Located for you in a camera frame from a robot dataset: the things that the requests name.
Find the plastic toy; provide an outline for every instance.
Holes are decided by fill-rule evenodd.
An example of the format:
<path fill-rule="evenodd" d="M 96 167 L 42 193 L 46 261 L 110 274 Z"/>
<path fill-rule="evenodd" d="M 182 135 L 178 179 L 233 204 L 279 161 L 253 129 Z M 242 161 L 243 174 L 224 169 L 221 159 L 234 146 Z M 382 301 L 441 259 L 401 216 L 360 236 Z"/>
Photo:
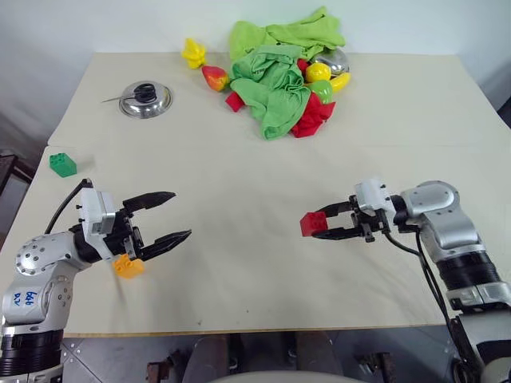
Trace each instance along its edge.
<path fill-rule="evenodd" d="M 144 262 L 141 259 L 129 260 L 127 254 L 121 255 L 121 257 L 113 263 L 113 269 L 115 273 L 122 278 L 131 279 L 139 274 L 142 274 L 145 270 Z"/>
<path fill-rule="evenodd" d="M 50 156 L 50 168 L 60 177 L 68 177 L 77 174 L 77 165 L 65 153 Z"/>
<path fill-rule="evenodd" d="M 327 215 L 324 211 L 307 213 L 300 220 L 300 227 L 302 228 L 303 237 L 310 237 L 319 231 L 328 230 Z"/>
<path fill-rule="evenodd" d="M 350 79 L 351 79 L 351 73 L 349 73 L 349 72 L 341 73 L 340 76 L 332 78 L 330 80 L 330 83 L 332 85 L 332 89 L 334 90 L 334 93 L 338 92 L 339 90 L 344 88 L 346 85 L 348 85 L 348 83 L 350 82 Z"/>
<path fill-rule="evenodd" d="M 245 106 L 244 101 L 236 92 L 231 92 L 231 94 L 229 94 L 229 96 L 225 99 L 225 102 L 231 107 L 234 113 L 238 112 Z"/>
<path fill-rule="evenodd" d="M 209 87 L 217 92 L 223 90 L 229 83 L 227 72 L 218 66 L 205 65 L 202 67 L 202 74 Z"/>
<path fill-rule="evenodd" d="M 181 56 L 186 58 L 190 69 L 197 69 L 206 64 L 206 48 L 192 38 L 184 41 L 184 51 L 181 52 Z"/>
<path fill-rule="evenodd" d="M 332 71 L 330 66 L 327 64 L 323 64 L 322 62 L 315 62 L 314 64 L 310 64 L 307 69 L 305 69 L 305 81 L 306 82 L 315 82 L 319 80 L 330 80 L 332 76 Z"/>
<path fill-rule="evenodd" d="M 307 84 L 307 87 L 318 95 L 323 104 L 330 104 L 332 102 L 332 95 L 334 94 L 334 90 L 332 88 L 332 84 L 329 81 L 315 81 L 311 84 Z"/>

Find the yellow toy fruit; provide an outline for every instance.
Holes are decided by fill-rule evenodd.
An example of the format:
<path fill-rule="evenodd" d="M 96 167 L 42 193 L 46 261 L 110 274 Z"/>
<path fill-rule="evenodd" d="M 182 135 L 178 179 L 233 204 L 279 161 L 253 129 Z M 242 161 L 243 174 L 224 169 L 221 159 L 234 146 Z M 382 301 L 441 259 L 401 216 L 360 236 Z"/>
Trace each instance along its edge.
<path fill-rule="evenodd" d="M 339 74 L 337 77 L 334 77 L 330 80 L 330 83 L 332 84 L 332 89 L 335 92 L 338 92 L 342 88 L 344 88 L 346 85 L 348 85 L 348 82 L 351 80 L 351 73 L 345 72 Z"/>
<path fill-rule="evenodd" d="M 330 66 L 322 62 L 315 62 L 305 69 L 305 81 L 314 82 L 319 80 L 330 80 L 332 71 Z"/>
<path fill-rule="evenodd" d="M 206 48 L 192 38 L 187 38 L 184 41 L 184 50 L 181 52 L 181 56 L 186 58 L 188 67 L 191 69 L 197 69 L 206 64 Z"/>

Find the white wall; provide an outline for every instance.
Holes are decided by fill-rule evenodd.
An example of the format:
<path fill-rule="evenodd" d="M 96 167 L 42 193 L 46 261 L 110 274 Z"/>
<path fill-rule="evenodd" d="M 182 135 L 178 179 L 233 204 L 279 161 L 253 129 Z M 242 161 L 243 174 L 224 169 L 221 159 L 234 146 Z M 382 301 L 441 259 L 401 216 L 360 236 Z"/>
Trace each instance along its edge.
<path fill-rule="evenodd" d="M 347 51 L 457 54 L 495 108 L 511 95 L 511 0 L 0 0 L 0 148 L 37 159 L 94 51 L 179 51 L 185 37 L 225 51 L 236 20 L 323 4 Z"/>

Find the red cloth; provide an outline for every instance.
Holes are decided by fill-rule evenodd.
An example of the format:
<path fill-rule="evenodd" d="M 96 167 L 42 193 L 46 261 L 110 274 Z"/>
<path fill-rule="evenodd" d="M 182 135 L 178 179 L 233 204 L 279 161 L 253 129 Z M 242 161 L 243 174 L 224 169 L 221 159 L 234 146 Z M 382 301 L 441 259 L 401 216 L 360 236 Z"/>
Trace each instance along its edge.
<path fill-rule="evenodd" d="M 234 112 L 238 112 L 241 107 L 245 106 L 245 103 L 236 92 L 231 92 L 225 99 L 225 102 L 227 102 L 227 105 L 229 105 Z"/>
<path fill-rule="evenodd" d="M 298 69 L 302 71 L 302 76 L 305 78 L 305 69 L 309 66 L 309 63 L 303 60 L 302 58 L 298 59 L 298 62 L 296 62 Z"/>
<path fill-rule="evenodd" d="M 335 102 L 322 104 L 318 95 L 311 92 L 309 101 L 305 106 L 302 117 L 291 129 L 291 133 L 296 138 L 313 136 L 319 129 L 319 126 L 330 118 L 334 112 Z"/>

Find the yellow toy block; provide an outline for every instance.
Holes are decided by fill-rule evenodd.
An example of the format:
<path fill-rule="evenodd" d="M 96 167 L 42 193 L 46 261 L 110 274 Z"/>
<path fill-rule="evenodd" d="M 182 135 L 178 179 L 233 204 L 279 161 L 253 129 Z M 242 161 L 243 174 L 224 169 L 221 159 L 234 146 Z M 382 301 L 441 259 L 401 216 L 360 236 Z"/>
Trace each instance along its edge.
<path fill-rule="evenodd" d="M 122 278 L 131 279 L 139 274 L 142 274 L 145 270 L 144 263 L 140 259 L 133 261 L 129 260 L 127 254 L 121 255 L 121 257 L 113 263 L 113 269 L 115 273 Z"/>

